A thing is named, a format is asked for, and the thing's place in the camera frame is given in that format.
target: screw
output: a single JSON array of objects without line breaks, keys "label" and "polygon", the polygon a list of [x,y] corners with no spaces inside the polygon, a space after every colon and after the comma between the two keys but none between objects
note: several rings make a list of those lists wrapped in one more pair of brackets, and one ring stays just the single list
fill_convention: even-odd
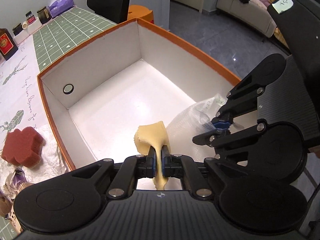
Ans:
[{"label": "screw", "polygon": [[124,191],[120,188],[113,188],[111,190],[109,190],[109,195],[113,196],[113,197],[120,197],[124,194]]},{"label": "screw", "polygon": [[196,191],[196,194],[199,197],[209,197],[212,194],[212,191],[207,188],[201,188]]},{"label": "screw", "polygon": [[257,89],[257,94],[259,95],[259,94],[261,94],[263,92],[263,88],[258,88]]},{"label": "screw", "polygon": [[258,132],[261,132],[263,129],[264,129],[264,124],[263,124],[263,123],[259,123],[259,124],[257,125],[257,131],[258,131]]}]

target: table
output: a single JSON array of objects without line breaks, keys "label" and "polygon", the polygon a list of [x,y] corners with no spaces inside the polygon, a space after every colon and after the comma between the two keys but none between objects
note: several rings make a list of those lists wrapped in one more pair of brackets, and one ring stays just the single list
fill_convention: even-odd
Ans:
[{"label": "table", "polygon": [[[73,7],[29,36],[16,53],[0,65],[0,149],[7,133],[15,128],[49,124],[37,75],[71,49],[115,25]],[[8,221],[0,218],[0,239],[10,240],[15,236]]]},{"label": "table", "polygon": [[39,70],[93,36],[116,24],[97,14],[74,7],[33,34]]}]

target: white cloth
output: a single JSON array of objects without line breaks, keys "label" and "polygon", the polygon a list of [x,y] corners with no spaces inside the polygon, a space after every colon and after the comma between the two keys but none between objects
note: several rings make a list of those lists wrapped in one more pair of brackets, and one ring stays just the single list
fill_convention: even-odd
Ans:
[{"label": "white cloth", "polygon": [[15,169],[15,166],[0,158],[0,190],[8,198],[15,198],[15,193],[11,192],[10,187],[8,187],[8,185],[11,184],[13,175],[15,174]]},{"label": "white cloth", "polygon": [[167,126],[172,154],[184,154],[195,162],[203,162],[206,157],[215,155],[214,148],[196,145],[192,138],[215,129],[211,119],[226,99],[216,94],[213,98],[203,100],[183,110]]},{"label": "white cloth", "polygon": [[39,183],[54,178],[64,174],[67,170],[51,127],[46,124],[37,128],[36,131],[40,133],[45,140],[41,151],[41,162],[32,169],[22,167],[26,180],[31,183]]},{"label": "white cloth", "polygon": [[7,133],[15,128],[22,130],[27,126],[37,128],[48,124],[38,74],[33,37],[30,36],[8,61],[0,65],[0,149]]}]

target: white container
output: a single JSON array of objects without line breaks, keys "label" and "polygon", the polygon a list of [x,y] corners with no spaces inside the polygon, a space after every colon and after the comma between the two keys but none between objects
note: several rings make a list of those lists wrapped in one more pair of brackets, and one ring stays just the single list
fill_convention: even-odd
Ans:
[{"label": "white container", "polygon": [[22,29],[26,29],[26,28],[28,28],[28,22],[27,21],[24,21],[23,23],[22,23]]},{"label": "white container", "polygon": [[36,18],[36,20],[31,23],[30,25],[28,25],[27,27],[27,32],[29,35],[33,34],[36,30],[40,29],[42,26],[39,17]]},{"label": "white container", "polygon": [[28,37],[29,37],[29,33],[26,30],[22,30],[17,36],[13,37],[13,40],[17,45],[19,45]]},{"label": "white container", "polygon": [[[38,75],[49,123],[71,170],[104,158],[123,162],[138,154],[133,136],[139,125],[166,126],[191,104],[226,95],[239,81],[204,52],[142,19],[104,31]],[[64,93],[67,84],[74,87],[70,94]],[[237,119],[250,127],[256,117],[242,121]]]}]

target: couch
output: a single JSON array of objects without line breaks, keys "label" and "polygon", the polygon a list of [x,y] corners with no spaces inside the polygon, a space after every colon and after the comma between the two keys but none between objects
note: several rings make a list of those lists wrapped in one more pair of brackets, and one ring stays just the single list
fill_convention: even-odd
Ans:
[{"label": "couch", "polygon": [[250,0],[245,4],[239,0],[218,0],[216,7],[249,24],[268,38],[276,29],[276,23],[268,13],[267,7],[259,0]]}]

